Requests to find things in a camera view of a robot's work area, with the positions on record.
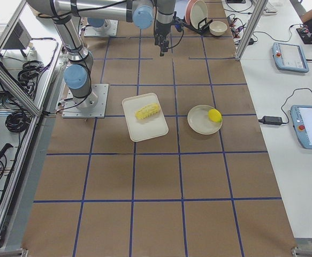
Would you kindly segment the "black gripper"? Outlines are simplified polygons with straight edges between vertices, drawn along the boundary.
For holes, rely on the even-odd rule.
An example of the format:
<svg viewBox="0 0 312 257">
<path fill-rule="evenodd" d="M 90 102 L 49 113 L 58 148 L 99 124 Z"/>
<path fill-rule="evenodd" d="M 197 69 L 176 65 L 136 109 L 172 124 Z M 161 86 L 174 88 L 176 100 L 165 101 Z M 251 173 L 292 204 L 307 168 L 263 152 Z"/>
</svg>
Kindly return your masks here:
<svg viewBox="0 0 312 257">
<path fill-rule="evenodd" d="M 155 45 L 160 48 L 160 56 L 164 56 L 164 52 L 169 49 L 169 41 L 167 36 L 170 33 L 169 26 L 156 26 L 154 31 Z"/>
</svg>

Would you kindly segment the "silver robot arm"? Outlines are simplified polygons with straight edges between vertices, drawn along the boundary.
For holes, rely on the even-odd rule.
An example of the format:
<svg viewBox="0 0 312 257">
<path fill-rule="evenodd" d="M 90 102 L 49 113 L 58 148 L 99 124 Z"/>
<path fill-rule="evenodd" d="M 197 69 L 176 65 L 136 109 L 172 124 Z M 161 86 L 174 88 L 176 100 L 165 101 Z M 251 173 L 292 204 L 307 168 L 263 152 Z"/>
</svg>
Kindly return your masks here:
<svg viewBox="0 0 312 257">
<path fill-rule="evenodd" d="M 154 27 L 155 45 L 163 56 L 169 49 L 167 36 L 174 25 L 175 1 L 28 1 L 43 19 L 51 19 L 67 50 L 70 65 L 64 80 L 77 109 L 92 107 L 98 97 L 93 92 L 93 57 L 84 46 L 72 17 L 132 22 L 139 29 Z"/>
<path fill-rule="evenodd" d="M 104 36 L 111 27 L 107 19 L 87 18 L 86 33 L 94 36 Z"/>
</svg>

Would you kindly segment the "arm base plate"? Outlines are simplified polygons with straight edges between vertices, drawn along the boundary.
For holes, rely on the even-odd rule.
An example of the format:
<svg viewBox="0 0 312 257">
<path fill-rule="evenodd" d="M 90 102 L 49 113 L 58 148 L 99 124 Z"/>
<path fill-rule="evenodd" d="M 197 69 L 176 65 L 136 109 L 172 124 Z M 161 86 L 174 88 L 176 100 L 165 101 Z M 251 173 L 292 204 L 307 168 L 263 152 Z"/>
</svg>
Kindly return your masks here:
<svg viewBox="0 0 312 257">
<path fill-rule="evenodd" d="M 117 20 L 88 18 L 84 37 L 116 37 L 117 28 Z"/>
<path fill-rule="evenodd" d="M 108 98 L 109 84 L 92 84 L 92 92 L 85 100 L 73 97 L 68 90 L 63 107 L 63 118 L 104 118 Z"/>
</svg>

